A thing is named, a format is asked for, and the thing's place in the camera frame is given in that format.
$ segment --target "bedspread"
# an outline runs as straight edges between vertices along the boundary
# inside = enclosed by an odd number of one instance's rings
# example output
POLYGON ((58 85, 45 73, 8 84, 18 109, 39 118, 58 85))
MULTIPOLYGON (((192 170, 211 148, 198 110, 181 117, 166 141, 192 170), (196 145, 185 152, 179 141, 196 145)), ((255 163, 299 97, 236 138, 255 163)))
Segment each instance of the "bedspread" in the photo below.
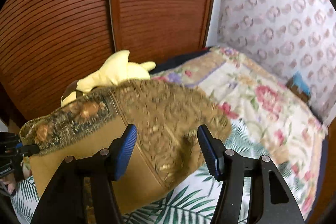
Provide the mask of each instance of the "bedspread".
MULTIPOLYGON (((276 77, 236 50, 214 47, 181 66, 153 75, 152 79, 205 92, 231 119, 232 132, 225 146, 255 159, 269 155, 304 218, 308 216, 315 199, 327 129, 276 77)), ((125 223, 210 223, 221 185, 204 165, 165 198, 124 215, 123 219, 125 223)), ((26 190, 12 198, 22 223, 29 223, 37 204, 38 198, 35 202, 32 197, 34 191, 30 192, 26 190), (34 206, 23 205, 25 200, 34 201, 34 206)), ((246 223, 249 195, 250 179, 245 178, 239 223, 246 223)))

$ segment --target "plush toy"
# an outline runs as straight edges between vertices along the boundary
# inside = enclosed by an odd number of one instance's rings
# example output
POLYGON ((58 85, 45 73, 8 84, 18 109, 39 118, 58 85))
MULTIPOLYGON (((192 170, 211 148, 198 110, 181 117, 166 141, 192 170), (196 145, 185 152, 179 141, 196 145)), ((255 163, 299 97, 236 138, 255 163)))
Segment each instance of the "plush toy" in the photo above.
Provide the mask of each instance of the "plush toy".
POLYGON ((152 61, 141 64, 128 62, 128 56, 128 50, 118 51, 112 54, 99 70, 79 81, 72 82, 63 93, 61 107, 97 86, 118 85, 128 79, 150 79, 148 72, 155 68, 155 63, 152 61))

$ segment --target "brown cloth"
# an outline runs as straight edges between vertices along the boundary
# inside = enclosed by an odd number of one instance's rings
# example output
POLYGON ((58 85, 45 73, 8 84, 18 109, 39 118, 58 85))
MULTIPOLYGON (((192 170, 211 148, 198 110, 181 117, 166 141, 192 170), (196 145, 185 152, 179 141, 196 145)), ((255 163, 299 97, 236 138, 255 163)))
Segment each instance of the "brown cloth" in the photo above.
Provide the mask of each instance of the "brown cloth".
POLYGON ((197 90, 155 80, 98 88, 21 128, 23 144, 37 143, 41 149, 30 158, 38 194, 66 156, 92 156, 129 123, 138 130, 136 146, 125 175, 113 182, 122 213, 162 198, 203 164, 200 124, 222 141, 231 130, 223 112, 197 90))

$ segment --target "wooden wardrobe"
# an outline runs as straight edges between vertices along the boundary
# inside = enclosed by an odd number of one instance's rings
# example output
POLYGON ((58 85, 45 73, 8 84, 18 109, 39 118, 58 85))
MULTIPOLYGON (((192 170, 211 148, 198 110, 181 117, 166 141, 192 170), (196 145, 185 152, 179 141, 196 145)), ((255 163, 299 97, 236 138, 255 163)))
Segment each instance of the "wooden wardrobe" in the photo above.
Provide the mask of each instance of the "wooden wardrobe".
POLYGON ((212 0, 7 0, 1 85, 25 119, 47 115, 115 51, 162 62, 201 49, 211 10, 212 0))

